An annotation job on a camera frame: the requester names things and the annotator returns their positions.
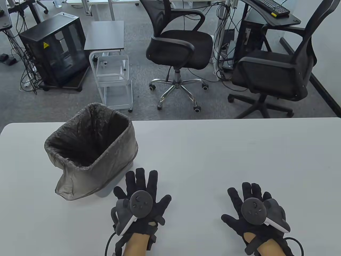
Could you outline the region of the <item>person's right hand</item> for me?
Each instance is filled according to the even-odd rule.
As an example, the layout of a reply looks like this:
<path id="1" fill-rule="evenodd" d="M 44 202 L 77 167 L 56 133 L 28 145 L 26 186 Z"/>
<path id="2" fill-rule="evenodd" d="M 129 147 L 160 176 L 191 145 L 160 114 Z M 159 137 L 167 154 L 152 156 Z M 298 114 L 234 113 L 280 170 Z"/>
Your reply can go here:
<path id="1" fill-rule="evenodd" d="M 246 246 L 254 238 L 257 238 L 257 240 L 262 241 L 262 244 L 257 249 L 258 255 L 293 255 L 287 241 L 284 239 L 283 233 L 270 225 L 252 225 L 242 215 L 241 207 L 246 199 L 253 197 L 263 202 L 272 198 L 269 192 L 262 193 L 259 184 L 248 182 L 242 183 L 243 200 L 239 197 L 234 187 L 230 187 L 227 192 L 238 214 L 238 219 L 228 214 L 223 214 L 221 219 L 242 237 Z"/>

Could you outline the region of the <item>person's left hand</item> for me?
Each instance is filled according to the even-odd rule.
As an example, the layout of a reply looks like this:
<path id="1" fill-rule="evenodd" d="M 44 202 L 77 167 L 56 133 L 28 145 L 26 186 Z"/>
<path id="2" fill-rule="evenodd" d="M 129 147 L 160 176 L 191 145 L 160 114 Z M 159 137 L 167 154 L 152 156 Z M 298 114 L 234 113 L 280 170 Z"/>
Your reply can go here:
<path id="1" fill-rule="evenodd" d="M 126 192 L 119 186 L 113 189 L 118 199 L 112 208 L 111 216 L 114 230 L 122 237 L 133 234 L 154 236 L 159 225 L 165 225 L 163 217 L 172 197 L 165 195 L 157 202 L 158 172 L 149 172 L 148 180 L 145 170 L 138 168 L 125 175 Z"/>

